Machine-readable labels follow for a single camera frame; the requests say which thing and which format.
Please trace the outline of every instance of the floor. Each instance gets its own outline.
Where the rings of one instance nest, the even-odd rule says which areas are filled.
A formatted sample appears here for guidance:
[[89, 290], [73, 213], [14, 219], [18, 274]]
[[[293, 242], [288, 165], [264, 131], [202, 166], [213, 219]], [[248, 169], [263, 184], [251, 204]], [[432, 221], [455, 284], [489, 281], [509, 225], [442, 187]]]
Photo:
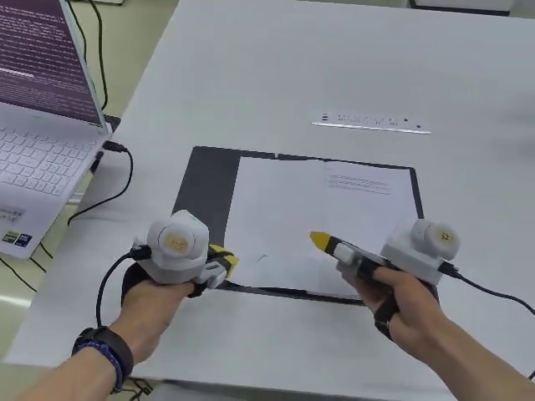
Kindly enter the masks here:
[[[320, 0], [330, 3], [359, 3], [388, 7], [403, 7], [406, 0]], [[121, 116], [134, 93], [145, 66], [157, 45], [178, 0], [126, 0], [121, 7], [99, 5], [104, 19], [104, 63], [110, 103], [107, 114]], [[101, 96], [97, 54], [97, 23], [92, 8], [87, 3], [75, 3], [75, 11], [84, 27], [89, 40], [89, 70], [94, 77]], [[535, 18], [535, 6], [532, 0], [519, 0], [512, 12], [513, 17]], [[46, 247], [54, 253], [61, 241], [67, 218], [74, 208], [65, 208], [62, 215], [44, 240]], [[45, 269], [52, 267], [51, 260], [38, 249], [33, 256]], [[31, 262], [6, 261], [26, 279], [38, 288], [43, 273]], [[0, 266], [0, 357], [9, 348], [18, 326], [24, 319], [25, 312], [32, 300], [33, 293], [28, 290], [7, 268]], [[8, 366], [0, 364], [0, 388], [4, 399], [14, 399], [16, 394], [31, 386], [45, 369]], [[131, 393], [120, 394], [115, 399], [129, 399]]]

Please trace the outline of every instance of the yellow tip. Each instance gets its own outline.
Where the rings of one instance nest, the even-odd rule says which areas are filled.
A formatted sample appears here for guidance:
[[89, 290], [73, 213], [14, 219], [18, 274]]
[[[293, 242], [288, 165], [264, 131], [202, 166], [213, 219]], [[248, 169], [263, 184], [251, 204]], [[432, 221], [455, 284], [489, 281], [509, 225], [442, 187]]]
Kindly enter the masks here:
[[326, 232], [310, 231], [310, 239], [320, 251], [325, 251], [330, 238], [331, 236]]

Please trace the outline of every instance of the laptop screen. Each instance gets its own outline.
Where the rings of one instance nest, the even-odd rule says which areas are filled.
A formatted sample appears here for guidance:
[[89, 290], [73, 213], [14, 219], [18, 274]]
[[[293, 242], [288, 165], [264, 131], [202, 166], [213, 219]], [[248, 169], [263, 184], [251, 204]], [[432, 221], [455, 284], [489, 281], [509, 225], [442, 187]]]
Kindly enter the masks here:
[[60, 1], [0, 0], [0, 103], [100, 125]]

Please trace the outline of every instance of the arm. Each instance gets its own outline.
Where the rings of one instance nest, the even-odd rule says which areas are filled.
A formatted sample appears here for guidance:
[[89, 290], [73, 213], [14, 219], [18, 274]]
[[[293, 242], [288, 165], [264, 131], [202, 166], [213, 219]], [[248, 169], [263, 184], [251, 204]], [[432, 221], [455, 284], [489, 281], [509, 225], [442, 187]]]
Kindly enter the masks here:
[[[119, 334], [134, 356], [134, 364], [156, 349], [181, 300], [193, 291], [191, 283], [159, 286], [142, 282], [125, 297], [117, 321], [110, 329]], [[18, 401], [100, 401], [115, 385], [115, 368], [93, 348], [84, 348], [47, 374]]]
[[535, 399], [535, 384], [453, 322], [433, 336], [423, 362], [461, 401]]
[[[384, 301], [378, 287], [344, 278], [372, 312]], [[535, 400], [535, 384], [450, 321], [416, 278], [381, 267], [374, 279], [394, 288], [400, 307], [390, 321], [394, 342], [433, 369], [459, 401]]]

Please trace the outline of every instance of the laptop keyboard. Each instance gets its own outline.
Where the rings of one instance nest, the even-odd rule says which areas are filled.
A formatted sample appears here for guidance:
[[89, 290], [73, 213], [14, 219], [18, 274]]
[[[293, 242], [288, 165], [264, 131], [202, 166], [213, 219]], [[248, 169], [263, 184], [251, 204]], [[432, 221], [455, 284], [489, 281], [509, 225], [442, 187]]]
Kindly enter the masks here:
[[0, 182], [60, 196], [96, 140], [55, 140], [0, 126]]

